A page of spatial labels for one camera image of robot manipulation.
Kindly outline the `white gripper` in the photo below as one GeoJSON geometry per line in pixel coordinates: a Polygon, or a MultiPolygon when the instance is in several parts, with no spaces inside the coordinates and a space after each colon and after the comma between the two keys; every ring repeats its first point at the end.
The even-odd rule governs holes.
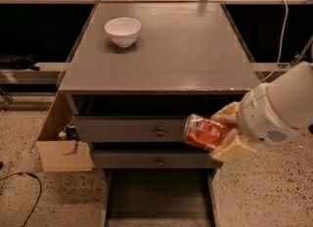
{"type": "Polygon", "coordinates": [[[261,83],[240,102],[232,102],[211,116],[211,120],[234,125],[222,145],[210,152],[212,159],[223,163],[253,156],[257,143],[278,146],[295,138],[301,132],[284,122],[271,105],[269,85],[261,83]]]}

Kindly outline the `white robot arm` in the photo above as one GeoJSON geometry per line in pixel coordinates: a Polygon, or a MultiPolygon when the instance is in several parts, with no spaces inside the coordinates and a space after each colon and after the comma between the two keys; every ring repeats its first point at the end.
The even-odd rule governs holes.
{"type": "Polygon", "coordinates": [[[286,143],[313,125],[313,64],[301,62],[274,81],[259,84],[211,119],[234,127],[210,153],[221,162],[251,156],[260,144],[286,143]]]}

